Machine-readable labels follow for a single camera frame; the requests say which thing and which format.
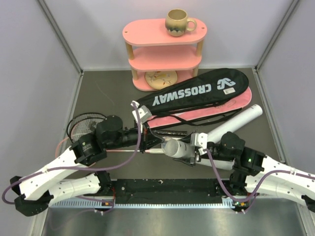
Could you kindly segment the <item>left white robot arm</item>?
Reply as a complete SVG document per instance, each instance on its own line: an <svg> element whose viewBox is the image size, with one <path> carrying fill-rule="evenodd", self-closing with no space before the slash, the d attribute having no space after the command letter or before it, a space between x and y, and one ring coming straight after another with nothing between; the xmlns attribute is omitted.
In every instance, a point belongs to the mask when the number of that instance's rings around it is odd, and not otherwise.
<svg viewBox="0 0 315 236"><path fill-rule="evenodd" d="M45 167L13 177L10 188L17 194L13 205L24 216L34 216L65 199L104 196L112 190L110 168L93 168L94 163L105 159L109 149L136 146L145 151L163 140L146 123L124 129L120 117L107 116Z"/></svg>

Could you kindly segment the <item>white shuttlecock tube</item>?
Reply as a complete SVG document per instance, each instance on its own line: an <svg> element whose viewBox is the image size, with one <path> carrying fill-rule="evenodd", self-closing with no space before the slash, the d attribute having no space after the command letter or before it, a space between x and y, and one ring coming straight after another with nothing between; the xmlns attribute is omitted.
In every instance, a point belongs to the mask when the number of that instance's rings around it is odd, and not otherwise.
<svg viewBox="0 0 315 236"><path fill-rule="evenodd" d="M191 145L188 143L184 143L182 141L179 140L175 140L175 139L170 139L170 153L169 154L165 154L166 156L172 157L174 158L186 158L188 159L189 157L191 157Z"/></svg>
<svg viewBox="0 0 315 236"><path fill-rule="evenodd" d="M222 136L227 132L235 132L246 124L250 123L254 119L263 114L263 109L254 104L245 111L239 113L235 117L229 119L225 123L221 124L217 128L208 133L208 142L217 143L221 140Z"/></svg>

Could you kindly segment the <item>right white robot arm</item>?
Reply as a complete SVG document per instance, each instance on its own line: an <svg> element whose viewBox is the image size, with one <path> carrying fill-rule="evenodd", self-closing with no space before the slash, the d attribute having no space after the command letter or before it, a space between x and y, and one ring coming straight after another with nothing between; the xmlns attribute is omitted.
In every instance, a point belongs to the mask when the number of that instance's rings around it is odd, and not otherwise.
<svg viewBox="0 0 315 236"><path fill-rule="evenodd" d="M170 139L164 153L193 165L208 159L223 194L237 203L265 194L315 210L315 176L246 146L228 131L217 139L193 133L186 141Z"/></svg>

